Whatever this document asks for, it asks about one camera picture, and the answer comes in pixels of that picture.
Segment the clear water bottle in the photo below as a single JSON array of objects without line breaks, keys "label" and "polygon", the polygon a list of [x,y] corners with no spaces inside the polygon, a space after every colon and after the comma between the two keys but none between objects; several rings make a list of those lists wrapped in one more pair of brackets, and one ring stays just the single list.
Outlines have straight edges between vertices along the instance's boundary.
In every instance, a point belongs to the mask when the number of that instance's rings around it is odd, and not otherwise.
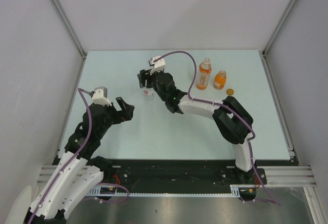
[{"label": "clear water bottle", "polygon": [[155,97],[155,92],[152,88],[144,87],[142,88],[142,93],[146,100],[152,100]]}]

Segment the tall orange tea bottle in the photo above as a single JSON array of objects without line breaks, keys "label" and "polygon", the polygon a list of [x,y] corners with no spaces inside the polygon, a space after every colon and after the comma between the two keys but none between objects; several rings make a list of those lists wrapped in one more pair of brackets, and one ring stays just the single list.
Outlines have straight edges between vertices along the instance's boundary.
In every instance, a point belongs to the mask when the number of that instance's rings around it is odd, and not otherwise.
[{"label": "tall orange tea bottle", "polygon": [[198,75],[196,78],[196,87],[200,90],[207,88],[210,75],[212,72],[211,60],[210,58],[205,58],[199,65]]}]

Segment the small orange juice bottle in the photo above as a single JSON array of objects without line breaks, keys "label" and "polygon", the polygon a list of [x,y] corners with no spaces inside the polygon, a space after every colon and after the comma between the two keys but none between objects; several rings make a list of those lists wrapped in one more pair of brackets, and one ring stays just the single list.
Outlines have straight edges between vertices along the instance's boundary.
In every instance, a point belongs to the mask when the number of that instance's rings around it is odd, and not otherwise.
[{"label": "small orange juice bottle", "polygon": [[226,84],[227,74],[225,70],[220,70],[213,81],[213,87],[217,90],[222,90]]}]

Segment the amber juice bottle cap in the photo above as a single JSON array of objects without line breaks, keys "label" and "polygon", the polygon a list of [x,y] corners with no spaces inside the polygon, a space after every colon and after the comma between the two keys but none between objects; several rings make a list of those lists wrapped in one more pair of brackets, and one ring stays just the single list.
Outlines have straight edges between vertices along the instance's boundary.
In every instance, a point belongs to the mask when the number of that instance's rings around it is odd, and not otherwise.
[{"label": "amber juice bottle cap", "polygon": [[227,95],[232,96],[234,94],[234,90],[233,89],[227,89],[226,93],[227,93]]}]

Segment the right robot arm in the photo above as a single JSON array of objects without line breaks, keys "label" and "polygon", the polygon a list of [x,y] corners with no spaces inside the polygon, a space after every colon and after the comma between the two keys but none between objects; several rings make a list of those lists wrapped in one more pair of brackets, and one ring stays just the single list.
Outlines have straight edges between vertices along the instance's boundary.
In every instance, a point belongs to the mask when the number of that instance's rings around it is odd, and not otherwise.
[{"label": "right robot arm", "polygon": [[228,96],[221,102],[192,98],[176,88],[170,73],[140,70],[141,88],[154,90],[171,113],[193,114],[212,119],[223,138],[233,145],[237,179],[248,184],[255,177],[255,161],[247,143],[255,138],[253,118],[237,101]]}]

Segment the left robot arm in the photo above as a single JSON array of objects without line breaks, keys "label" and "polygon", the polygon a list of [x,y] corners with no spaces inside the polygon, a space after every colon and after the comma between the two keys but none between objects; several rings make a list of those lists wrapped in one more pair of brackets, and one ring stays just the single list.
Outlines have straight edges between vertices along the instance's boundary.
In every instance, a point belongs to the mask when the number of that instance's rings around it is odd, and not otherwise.
[{"label": "left robot arm", "polygon": [[98,183],[113,178],[109,160],[93,153],[112,125],[130,121],[135,107],[116,98],[120,110],[101,98],[86,105],[86,112],[69,137],[55,171],[38,197],[31,202],[24,223],[66,223],[72,211]]}]

